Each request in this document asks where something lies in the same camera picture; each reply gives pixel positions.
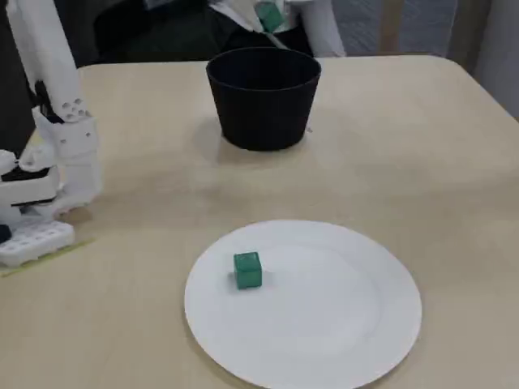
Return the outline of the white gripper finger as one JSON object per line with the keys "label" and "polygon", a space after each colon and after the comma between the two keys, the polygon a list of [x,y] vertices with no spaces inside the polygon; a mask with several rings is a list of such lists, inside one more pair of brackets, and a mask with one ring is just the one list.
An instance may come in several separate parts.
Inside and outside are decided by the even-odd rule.
{"label": "white gripper finger", "polygon": [[283,2],[284,31],[292,30],[298,26],[300,5],[301,2],[295,0],[285,0]]}
{"label": "white gripper finger", "polygon": [[283,28],[284,1],[208,1],[214,15],[212,28],[219,50],[258,45],[268,41],[279,49],[287,46],[276,36]]}

